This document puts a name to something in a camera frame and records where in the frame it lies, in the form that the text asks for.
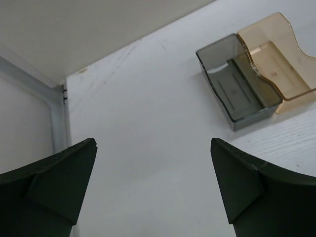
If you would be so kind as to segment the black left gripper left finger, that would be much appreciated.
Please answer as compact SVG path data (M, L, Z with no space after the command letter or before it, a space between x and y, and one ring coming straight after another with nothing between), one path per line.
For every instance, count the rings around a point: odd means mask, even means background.
M0 176L2 237L68 237L77 224L97 154L85 139Z

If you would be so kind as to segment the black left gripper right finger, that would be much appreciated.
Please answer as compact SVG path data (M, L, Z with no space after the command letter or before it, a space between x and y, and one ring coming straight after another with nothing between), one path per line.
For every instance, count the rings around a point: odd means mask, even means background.
M316 179L252 156L220 138L210 152L238 237L314 237Z

